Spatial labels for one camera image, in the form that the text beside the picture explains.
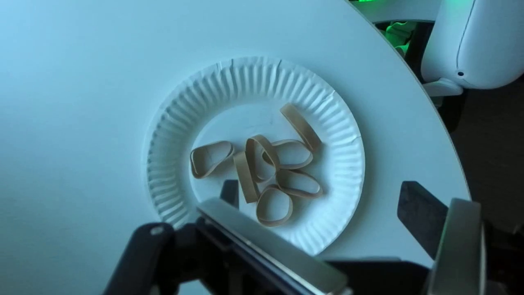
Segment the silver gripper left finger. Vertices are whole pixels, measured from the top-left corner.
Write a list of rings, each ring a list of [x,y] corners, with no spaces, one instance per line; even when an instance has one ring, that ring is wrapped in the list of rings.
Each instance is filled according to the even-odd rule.
[[[209,198],[200,214],[231,237],[293,293],[350,295],[347,276],[332,265],[265,229],[224,199]]]

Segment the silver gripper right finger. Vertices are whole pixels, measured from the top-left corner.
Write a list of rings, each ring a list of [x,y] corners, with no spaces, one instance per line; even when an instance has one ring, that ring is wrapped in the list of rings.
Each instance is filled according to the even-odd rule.
[[[481,206],[455,198],[447,209],[426,295],[483,295],[485,270]]]

